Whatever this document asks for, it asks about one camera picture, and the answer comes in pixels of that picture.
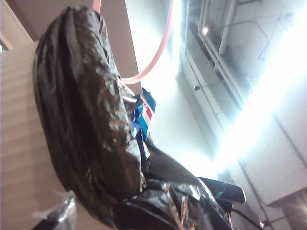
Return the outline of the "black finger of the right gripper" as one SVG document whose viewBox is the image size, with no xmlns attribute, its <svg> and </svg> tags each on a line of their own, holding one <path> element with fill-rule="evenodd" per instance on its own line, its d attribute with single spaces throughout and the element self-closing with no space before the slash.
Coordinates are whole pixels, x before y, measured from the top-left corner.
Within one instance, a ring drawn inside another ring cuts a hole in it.
<svg viewBox="0 0 307 230">
<path fill-rule="evenodd" d="M 245 203 L 246 196 L 242 187 L 224 181 L 199 177 L 199 179 L 210 189 L 216 199 L 236 203 Z"/>
</svg>

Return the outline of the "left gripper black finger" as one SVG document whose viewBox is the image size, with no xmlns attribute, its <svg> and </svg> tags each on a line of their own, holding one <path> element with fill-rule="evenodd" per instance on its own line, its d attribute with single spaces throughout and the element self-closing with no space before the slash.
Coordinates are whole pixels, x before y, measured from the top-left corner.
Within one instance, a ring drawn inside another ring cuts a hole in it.
<svg viewBox="0 0 307 230">
<path fill-rule="evenodd" d="M 32 217 L 39 219 L 39 222 L 32 227 L 32 230 L 74 230 L 77 222 L 78 207 L 75 193 L 56 192 L 62 197 L 61 202 L 44 211 L 32 214 Z"/>
</svg>

